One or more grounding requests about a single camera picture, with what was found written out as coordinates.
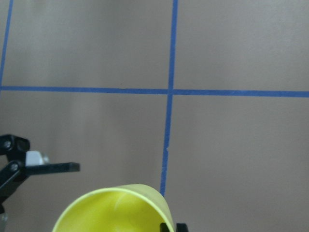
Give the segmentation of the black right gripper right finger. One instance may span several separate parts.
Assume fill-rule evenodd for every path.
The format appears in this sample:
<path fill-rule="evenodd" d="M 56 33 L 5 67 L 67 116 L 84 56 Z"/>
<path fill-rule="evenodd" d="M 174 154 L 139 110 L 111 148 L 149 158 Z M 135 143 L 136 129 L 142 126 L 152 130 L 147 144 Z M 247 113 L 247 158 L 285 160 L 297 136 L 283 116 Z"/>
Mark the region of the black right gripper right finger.
<path fill-rule="evenodd" d="M 176 224 L 176 232 L 188 232 L 187 224 L 177 223 Z"/>

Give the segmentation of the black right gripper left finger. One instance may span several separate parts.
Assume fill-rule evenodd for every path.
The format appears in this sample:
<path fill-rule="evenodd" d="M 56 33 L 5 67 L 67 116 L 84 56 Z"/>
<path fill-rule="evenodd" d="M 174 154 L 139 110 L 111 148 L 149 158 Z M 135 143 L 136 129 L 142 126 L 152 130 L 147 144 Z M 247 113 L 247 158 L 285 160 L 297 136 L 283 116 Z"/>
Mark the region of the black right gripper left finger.
<path fill-rule="evenodd" d="M 174 232 L 174 228 L 166 223 L 161 223 L 160 232 Z"/>

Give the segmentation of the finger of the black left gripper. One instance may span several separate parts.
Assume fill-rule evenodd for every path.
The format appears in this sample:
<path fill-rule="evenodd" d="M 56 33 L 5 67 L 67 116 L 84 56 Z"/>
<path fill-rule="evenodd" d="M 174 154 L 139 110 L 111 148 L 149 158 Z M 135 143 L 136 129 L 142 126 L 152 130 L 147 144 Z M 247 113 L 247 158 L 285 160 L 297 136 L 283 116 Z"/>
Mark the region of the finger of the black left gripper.
<path fill-rule="evenodd" d="M 5 202 L 32 175 L 80 171 L 75 162 L 50 163 L 38 151 L 30 150 L 30 141 L 11 134 L 0 137 L 0 154 L 8 163 L 0 170 L 0 202 Z"/>

